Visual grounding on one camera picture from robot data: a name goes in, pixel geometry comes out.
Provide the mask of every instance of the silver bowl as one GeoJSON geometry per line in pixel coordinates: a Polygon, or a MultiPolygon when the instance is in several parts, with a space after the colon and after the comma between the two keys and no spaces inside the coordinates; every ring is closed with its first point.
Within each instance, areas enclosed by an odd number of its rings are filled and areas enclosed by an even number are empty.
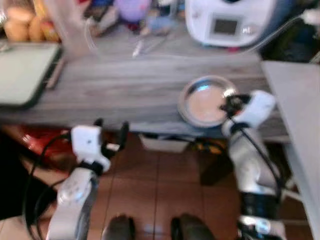
{"type": "MultiPolygon", "coordinates": [[[[192,101],[197,101],[197,98],[190,99],[190,97],[193,96],[195,93],[197,93],[197,97],[199,97],[202,93],[207,94],[208,96],[208,92],[205,93],[204,90],[207,90],[209,88],[213,89],[213,87],[215,87],[215,89],[218,90],[217,94],[221,96],[221,98],[218,98],[219,103],[223,102],[224,98],[237,93],[237,90],[234,84],[221,76],[216,76],[216,75],[203,76],[192,81],[191,83],[189,83],[184,87],[178,101],[178,111],[186,122],[200,128],[212,128],[220,125],[226,119],[226,115],[219,111],[217,112],[217,114],[219,113],[219,117],[217,116],[218,118],[215,120],[206,120],[204,118],[201,119],[199,116],[196,117],[192,113],[192,111],[190,111],[189,101],[191,101],[191,99],[192,101]]],[[[219,106],[217,104],[219,103],[212,102],[212,104],[210,103],[207,105],[218,109],[219,106]]]]}

